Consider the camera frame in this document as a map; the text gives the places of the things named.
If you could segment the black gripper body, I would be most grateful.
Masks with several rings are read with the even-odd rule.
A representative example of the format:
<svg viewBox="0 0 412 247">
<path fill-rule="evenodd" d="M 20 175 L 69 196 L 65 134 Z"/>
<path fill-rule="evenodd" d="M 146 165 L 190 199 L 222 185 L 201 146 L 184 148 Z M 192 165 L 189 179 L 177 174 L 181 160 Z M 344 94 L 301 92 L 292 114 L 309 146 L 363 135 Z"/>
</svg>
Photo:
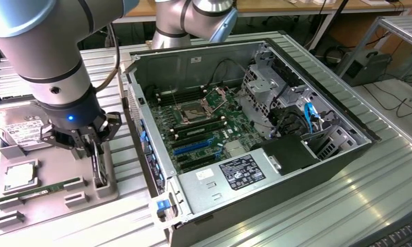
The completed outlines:
<svg viewBox="0 0 412 247">
<path fill-rule="evenodd" d="M 40 106 L 50 121 L 41 127 L 41 135 L 52 130 L 62 131 L 62 133 L 69 133 L 70 130 L 77 131 L 81 128 L 86 130 L 88 127 L 100 130 L 106 121 L 105 112 L 96 97 L 96 88 L 92 85 L 72 103 L 53 105 L 40 102 Z"/>
</svg>

